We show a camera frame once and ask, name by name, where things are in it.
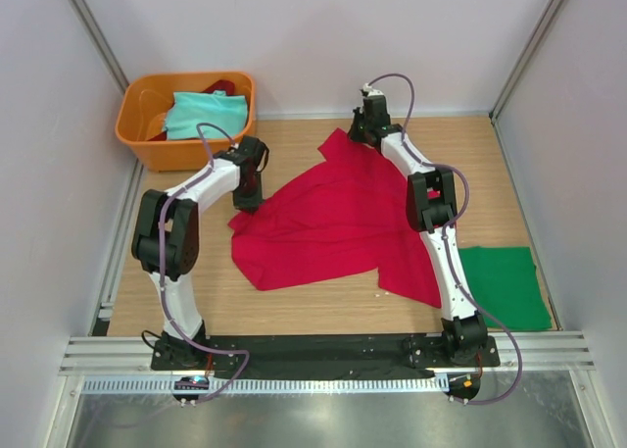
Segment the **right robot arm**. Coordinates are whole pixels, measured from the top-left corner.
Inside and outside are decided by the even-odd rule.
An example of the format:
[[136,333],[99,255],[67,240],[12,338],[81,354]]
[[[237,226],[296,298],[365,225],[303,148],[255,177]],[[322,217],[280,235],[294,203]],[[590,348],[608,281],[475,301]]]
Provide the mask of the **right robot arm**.
[[406,177],[408,223],[426,247],[441,297],[439,350],[452,365],[471,365],[487,345],[488,330],[458,251],[454,169],[430,162],[415,148],[402,126],[391,121],[380,97],[354,110],[349,138],[376,149]]

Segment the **red t-shirt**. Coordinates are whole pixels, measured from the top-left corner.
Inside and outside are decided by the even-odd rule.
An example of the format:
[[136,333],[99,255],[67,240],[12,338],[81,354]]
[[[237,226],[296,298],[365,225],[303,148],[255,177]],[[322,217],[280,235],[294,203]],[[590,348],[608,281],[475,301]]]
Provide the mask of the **red t-shirt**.
[[319,151],[323,162],[230,221],[236,267],[260,291],[376,270],[383,290],[440,308],[427,250],[406,218],[406,179],[341,129]]

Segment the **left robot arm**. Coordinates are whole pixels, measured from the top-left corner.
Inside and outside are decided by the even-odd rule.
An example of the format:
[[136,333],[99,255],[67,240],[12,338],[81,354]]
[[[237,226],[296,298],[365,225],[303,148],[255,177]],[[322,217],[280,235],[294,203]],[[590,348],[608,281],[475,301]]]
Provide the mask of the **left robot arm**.
[[211,354],[194,296],[192,270],[200,253],[201,217],[226,194],[254,213],[263,204],[262,171],[268,147],[244,137],[179,185],[147,190],[140,201],[131,255],[155,285],[165,323],[151,344],[154,370],[196,370]]

